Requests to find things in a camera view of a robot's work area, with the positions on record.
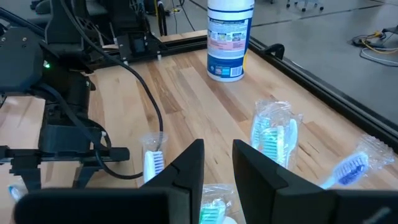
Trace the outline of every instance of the toothbrush head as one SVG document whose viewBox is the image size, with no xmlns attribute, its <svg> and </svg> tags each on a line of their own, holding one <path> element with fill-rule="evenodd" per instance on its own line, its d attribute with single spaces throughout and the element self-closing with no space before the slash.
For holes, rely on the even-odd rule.
<svg viewBox="0 0 398 224">
<path fill-rule="evenodd" d="M 154 155 L 154 164 L 155 164 L 155 175 L 162 172 L 164 169 L 164 160 L 163 160 L 163 152 L 157 151 L 153 152 Z"/>
<path fill-rule="evenodd" d="M 333 170 L 333 177 L 341 185 L 350 185 L 358 181 L 369 169 L 369 157 L 359 152 L 341 161 Z"/>
<path fill-rule="evenodd" d="M 150 181 L 164 169 L 163 152 L 145 152 L 144 183 Z"/>
<path fill-rule="evenodd" d="M 255 115 L 251 127 L 250 145 L 256 150 L 259 150 L 261 133 L 269 128 L 269 119 L 260 115 Z"/>
<path fill-rule="evenodd" d="M 261 152 L 278 164 L 285 164 L 286 153 L 284 152 L 284 127 L 276 126 L 267 129 L 262 135 Z"/>
<path fill-rule="evenodd" d="M 203 205 L 200 209 L 200 224 L 222 224 L 225 219 L 226 205 L 224 201 L 217 200 Z"/>
</svg>

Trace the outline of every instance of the black cable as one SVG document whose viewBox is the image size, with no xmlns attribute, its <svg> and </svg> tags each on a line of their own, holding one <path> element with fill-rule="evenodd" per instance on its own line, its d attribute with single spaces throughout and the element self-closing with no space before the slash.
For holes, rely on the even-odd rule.
<svg viewBox="0 0 398 224">
<path fill-rule="evenodd" d="M 109 175 L 119 178 L 119 179 L 123 179 L 123 180 L 132 180 L 132 179 L 136 179 L 138 177 L 142 176 L 142 172 L 139 174 L 134 174 L 134 175 L 121 175 L 121 174 L 117 174 L 114 171 L 112 171 L 106 164 L 105 162 L 102 160 L 101 154 L 100 154 L 100 150 L 101 149 L 110 149 L 109 147 L 106 147 L 104 145 L 101 144 L 101 140 L 100 139 L 96 139 L 94 138 L 94 136 L 91 134 L 91 132 L 88 130 L 88 128 L 83 124 L 83 122 L 80 121 L 80 119 L 74 114 L 74 112 L 72 111 L 72 109 L 70 109 L 68 103 L 63 99 L 62 95 L 54 88 L 52 88 L 51 86 L 41 83 L 39 85 L 39 88 L 47 91 L 48 93 L 50 93 L 51 95 L 53 95 L 55 97 L 55 99 L 57 99 L 57 101 L 60 103 L 61 108 L 63 109 L 63 111 L 65 112 L 65 114 L 68 116 L 68 118 L 72 121 L 72 123 L 78 127 L 80 129 L 80 131 L 86 136 L 87 139 L 89 139 L 93 144 L 94 144 L 94 152 L 95 152 L 95 157 L 96 160 L 99 164 L 99 166 Z M 111 146 L 111 141 L 109 136 L 105 138 L 106 144 L 108 146 Z"/>
<path fill-rule="evenodd" d="M 160 32 L 160 36 L 164 36 L 164 31 L 163 31 L 163 20 L 162 20 L 162 16 L 161 13 L 159 12 L 160 7 L 159 6 L 155 6 L 157 7 L 157 13 L 159 13 L 157 15 L 157 24 L 159 25 L 159 32 Z"/>
<path fill-rule="evenodd" d="M 180 5 L 179 6 L 183 6 L 184 3 L 185 3 L 185 0 L 182 0 L 182 2 L 180 1 Z"/>
<path fill-rule="evenodd" d="M 166 12 L 164 10 L 163 3 L 159 4 L 159 10 L 158 11 L 159 11 L 159 14 L 160 14 L 159 17 L 162 18 L 163 33 L 164 33 L 164 35 L 167 35 Z"/>
<path fill-rule="evenodd" d="M 173 4 L 173 14 L 174 14 L 174 22 L 175 22 L 175 34 L 178 34 L 178 23 L 177 23 L 177 18 L 175 17 L 175 5 L 174 5 L 174 0 L 170 0 Z"/>
<path fill-rule="evenodd" d="M 139 82 L 141 83 L 141 85 L 142 85 L 142 87 L 144 88 L 145 92 L 147 93 L 148 98 L 150 99 L 150 102 L 154 105 L 154 108 L 155 108 L 157 117 L 158 117 L 158 119 L 159 119 L 159 130 L 162 132 L 162 131 L 163 131 L 163 119 L 162 119 L 162 114 L 160 113 L 160 109 L 159 109 L 159 107 L 157 106 L 157 103 L 156 103 L 154 97 L 152 96 L 152 93 L 150 92 L 148 86 L 146 85 L 144 79 L 143 79 L 134 69 L 132 69 L 130 66 L 125 65 L 125 64 L 122 63 L 120 60 L 118 60 L 118 59 L 116 59 L 116 58 L 114 58 L 114 57 L 108 55 L 105 51 L 103 51 L 101 48 L 99 48 L 98 46 L 96 46 L 96 45 L 87 37 L 87 35 L 83 32 L 83 30 L 81 29 L 81 27 L 77 24 L 77 22 L 76 22 L 74 16 L 73 16 L 72 13 L 69 11 L 69 8 L 68 8 L 67 5 L 65 4 L 65 1 L 64 1 L 64 0 L 61 0 L 61 5 L 62 5 L 63 9 L 65 10 L 65 12 L 66 12 L 68 18 L 71 20 L 72 24 L 75 26 L 76 30 L 80 33 L 80 35 L 84 38 L 84 40 L 85 40 L 92 48 L 94 48 L 97 52 L 99 52 L 104 58 L 106 58 L 106 59 L 112 61 L 113 63 L 115 63 L 115 64 L 117 64 L 117 65 L 119 65 L 119 66 L 122 66 L 123 68 L 125 68 L 126 70 L 128 70 L 129 72 L 131 72 L 131 73 L 139 80 Z M 91 133 L 90 133 L 85 127 L 81 127 L 81 126 L 80 126 L 80 129 L 81 129 L 81 131 L 83 132 L 83 134 L 85 134 L 86 137 L 91 136 Z M 142 176 L 142 172 L 139 173 L 139 174 L 135 174 L 135 175 L 121 175 L 121 174 L 117 174 L 117 173 L 113 172 L 113 171 L 110 170 L 110 169 L 106 166 L 106 164 L 103 162 L 103 160 L 102 160 L 102 158 L 101 158 L 101 156 L 100 156 L 100 154 L 99 154 L 99 150 L 96 150 L 96 159 L 97 159 L 97 161 L 98 161 L 98 164 L 101 166 L 101 168 L 104 169 L 105 172 L 107 172 L 109 175 L 111 175 L 111 176 L 113 176 L 113 177 L 116 177 L 116 178 L 119 178 L 119 179 L 124 179 L 124 180 L 131 180 L 131 179 L 136 179 L 136 178 Z"/>
<path fill-rule="evenodd" d="M 187 21 L 189 22 L 189 24 L 191 25 L 191 28 L 192 28 L 192 30 L 193 31 L 196 31 L 195 30 L 195 28 L 193 28 L 193 25 L 192 25 L 192 23 L 191 23 L 191 20 L 189 20 L 189 17 L 188 17 L 188 15 L 187 15 L 187 12 L 185 12 L 185 9 L 184 9 L 184 7 L 182 6 L 183 5 L 183 3 L 181 3 L 181 0 L 179 0 L 180 1 L 180 6 L 181 6 L 181 8 L 182 8 L 182 11 L 184 12 L 184 14 L 185 14 L 185 17 L 187 18 Z"/>
</svg>

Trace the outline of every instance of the packaged toothbrush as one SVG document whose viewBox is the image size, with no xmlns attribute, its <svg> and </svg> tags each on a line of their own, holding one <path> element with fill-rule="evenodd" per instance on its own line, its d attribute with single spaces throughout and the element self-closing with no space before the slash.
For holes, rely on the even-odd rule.
<svg viewBox="0 0 398 224">
<path fill-rule="evenodd" d="M 9 185 L 8 192 L 15 202 L 18 202 L 23 196 L 25 196 L 27 194 L 27 188 L 22 178 L 19 178 L 17 182 Z"/>
<path fill-rule="evenodd" d="M 394 153 L 388 145 L 373 136 L 364 134 L 360 137 L 353 153 L 335 166 L 320 187 L 329 189 L 335 184 L 340 186 L 355 184 L 363 177 L 393 162 Z"/>
<path fill-rule="evenodd" d="M 163 171 L 168 139 L 164 132 L 148 133 L 141 138 L 144 183 Z"/>
<path fill-rule="evenodd" d="M 201 198 L 200 224 L 235 224 L 239 212 L 233 184 L 205 184 Z"/>
<path fill-rule="evenodd" d="M 259 100 L 252 123 L 251 146 L 291 170 L 301 122 L 302 115 L 294 115 L 290 103 Z"/>
</svg>

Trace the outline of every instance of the black aluminum frame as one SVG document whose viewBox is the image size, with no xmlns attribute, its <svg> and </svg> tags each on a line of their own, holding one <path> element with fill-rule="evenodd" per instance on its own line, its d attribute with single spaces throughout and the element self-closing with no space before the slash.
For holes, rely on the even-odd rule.
<svg viewBox="0 0 398 224">
<path fill-rule="evenodd" d="M 173 40 L 163 42 L 162 45 L 164 46 L 164 50 L 160 51 L 161 56 L 202 50 L 207 48 L 207 36 L 201 35 L 198 37 Z M 282 58 L 277 52 L 275 55 L 270 54 L 267 49 L 268 46 L 262 42 L 253 37 L 250 38 L 249 50 L 280 70 L 322 102 L 326 103 L 330 108 L 360 127 L 363 131 L 384 141 L 398 153 L 398 126 L 396 124 L 378 115 L 376 112 L 316 77 L 311 72 L 294 64 L 291 60 L 285 57 Z M 114 52 L 113 56 L 117 57 L 118 53 Z M 139 62 L 155 58 L 157 58 L 157 55 L 147 55 L 145 57 L 134 58 L 129 62 Z M 101 65 L 101 67 L 113 65 L 115 64 L 108 63 Z"/>
</svg>

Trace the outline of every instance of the chair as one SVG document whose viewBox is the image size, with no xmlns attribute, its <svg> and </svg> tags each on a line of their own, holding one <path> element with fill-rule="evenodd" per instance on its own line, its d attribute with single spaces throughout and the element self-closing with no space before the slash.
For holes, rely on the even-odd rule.
<svg viewBox="0 0 398 224">
<path fill-rule="evenodd" d="M 304 2 L 304 7 L 301 9 L 302 12 L 306 11 L 306 7 L 307 7 L 309 2 L 314 3 L 314 7 L 318 7 L 318 4 L 320 4 L 321 7 L 319 8 L 319 10 L 321 10 L 321 11 L 323 10 L 323 4 L 319 0 L 296 0 L 294 2 L 294 5 L 296 6 L 297 3 L 299 3 L 299 2 Z M 290 0 L 287 0 L 286 7 L 290 7 Z"/>
</svg>

